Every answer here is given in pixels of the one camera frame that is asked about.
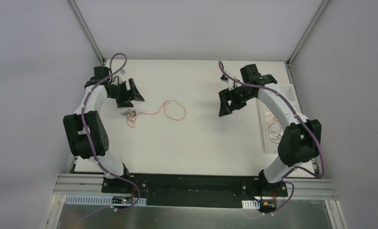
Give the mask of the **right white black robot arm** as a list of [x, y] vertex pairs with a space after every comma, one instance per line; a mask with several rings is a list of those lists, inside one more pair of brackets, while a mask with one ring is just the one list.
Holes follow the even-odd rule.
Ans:
[[290, 103], [274, 76], [262, 75], [255, 64], [240, 69], [242, 80], [229, 75], [222, 61], [218, 62], [221, 80], [229, 86], [221, 90], [219, 116], [230, 115], [244, 108], [247, 101], [261, 101], [278, 120], [282, 136], [277, 146], [276, 159], [258, 175], [257, 191], [265, 196], [273, 193], [284, 182], [284, 178], [301, 164], [322, 155], [320, 145], [322, 126], [311, 120]]

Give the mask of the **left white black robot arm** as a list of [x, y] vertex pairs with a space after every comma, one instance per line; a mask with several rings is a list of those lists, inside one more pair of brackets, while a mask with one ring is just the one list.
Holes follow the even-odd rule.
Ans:
[[107, 184], [126, 193], [136, 185], [126, 165], [118, 162], [109, 150], [110, 140], [100, 111], [107, 99], [114, 99], [118, 108], [132, 108], [133, 101], [143, 102], [144, 98], [133, 78], [114, 84], [118, 78], [109, 67], [95, 67], [94, 76], [84, 85], [82, 102], [73, 114], [63, 118], [63, 125], [71, 153], [93, 162], [104, 173]]

